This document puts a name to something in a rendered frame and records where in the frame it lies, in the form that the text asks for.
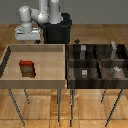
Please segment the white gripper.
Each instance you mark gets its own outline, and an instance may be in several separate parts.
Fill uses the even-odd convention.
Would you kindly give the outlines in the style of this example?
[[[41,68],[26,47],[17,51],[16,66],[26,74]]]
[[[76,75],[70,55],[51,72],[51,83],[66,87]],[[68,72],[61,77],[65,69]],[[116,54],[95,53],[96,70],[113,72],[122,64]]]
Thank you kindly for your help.
[[[21,42],[33,41],[35,44],[41,42],[41,30],[39,28],[34,28],[31,32],[25,33],[21,26],[15,29],[15,38]]]

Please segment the red cereal box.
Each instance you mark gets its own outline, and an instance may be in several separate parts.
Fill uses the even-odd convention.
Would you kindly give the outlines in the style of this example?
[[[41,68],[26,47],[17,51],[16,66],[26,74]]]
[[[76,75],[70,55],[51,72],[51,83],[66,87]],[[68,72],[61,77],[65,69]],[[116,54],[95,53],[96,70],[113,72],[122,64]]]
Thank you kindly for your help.
[[[23,77],[34,78],[36,76],[34,63],[32,61],[19,61],[20,70]]]

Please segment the dark wooden compartment bin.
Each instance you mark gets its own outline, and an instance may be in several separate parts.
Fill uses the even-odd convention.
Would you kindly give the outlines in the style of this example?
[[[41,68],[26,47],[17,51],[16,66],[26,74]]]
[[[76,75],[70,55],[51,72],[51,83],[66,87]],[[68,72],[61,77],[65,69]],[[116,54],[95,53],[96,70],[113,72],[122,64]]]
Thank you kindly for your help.
[[[85,59],[80,59],[81,45],[86,45]],[[68,89],[128,89],[128,50],[116,45],[111,59],[111,44],[68,44],[66,46],[66,79]]]

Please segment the light wooden bin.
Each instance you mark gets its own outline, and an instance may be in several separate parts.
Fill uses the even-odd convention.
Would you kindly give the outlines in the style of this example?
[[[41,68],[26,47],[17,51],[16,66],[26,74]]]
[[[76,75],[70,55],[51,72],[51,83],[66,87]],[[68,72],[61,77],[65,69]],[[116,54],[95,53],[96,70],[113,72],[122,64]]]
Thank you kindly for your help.
[[[0,58],[0,89],[64,89],[63,44],[9,44]]]

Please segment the grey milk carton marker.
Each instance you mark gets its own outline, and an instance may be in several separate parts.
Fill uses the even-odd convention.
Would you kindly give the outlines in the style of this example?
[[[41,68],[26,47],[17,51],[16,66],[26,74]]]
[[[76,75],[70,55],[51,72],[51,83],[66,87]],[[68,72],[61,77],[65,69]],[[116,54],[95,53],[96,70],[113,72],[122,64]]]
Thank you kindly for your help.
[[[80,59],[85,59],[86,45],[81,45]]]

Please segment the grey bottle marker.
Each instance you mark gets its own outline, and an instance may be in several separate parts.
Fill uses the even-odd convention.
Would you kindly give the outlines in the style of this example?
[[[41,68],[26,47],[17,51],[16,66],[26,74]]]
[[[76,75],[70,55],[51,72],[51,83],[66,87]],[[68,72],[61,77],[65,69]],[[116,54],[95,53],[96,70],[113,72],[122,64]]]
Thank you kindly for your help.
[[[111,41],[111,45],[112,45],[111,59],[114,59],[115,55],[116,55],[117,47],[116,47],[116,43],[114,41]]]

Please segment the small grey can marker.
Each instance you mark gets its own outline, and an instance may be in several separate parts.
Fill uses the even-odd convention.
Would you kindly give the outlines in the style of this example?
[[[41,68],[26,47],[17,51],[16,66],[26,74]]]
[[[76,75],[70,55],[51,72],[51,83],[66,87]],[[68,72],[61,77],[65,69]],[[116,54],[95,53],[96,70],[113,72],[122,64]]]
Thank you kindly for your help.
[[[119,68],[119,67],[114,67],[114,71],[116,71],[116,72],[120,72],[121,71],[121,69]]]

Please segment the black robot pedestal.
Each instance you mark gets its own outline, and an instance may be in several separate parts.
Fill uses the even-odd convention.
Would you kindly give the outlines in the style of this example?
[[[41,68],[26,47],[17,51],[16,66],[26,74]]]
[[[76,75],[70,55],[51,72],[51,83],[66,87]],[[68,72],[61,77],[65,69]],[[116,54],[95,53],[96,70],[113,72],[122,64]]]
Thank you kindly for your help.
[[[72,20],[68,13],[62,14],[63,20],[57,24],[46,23],[43,26],[45,44],[68,44]]]

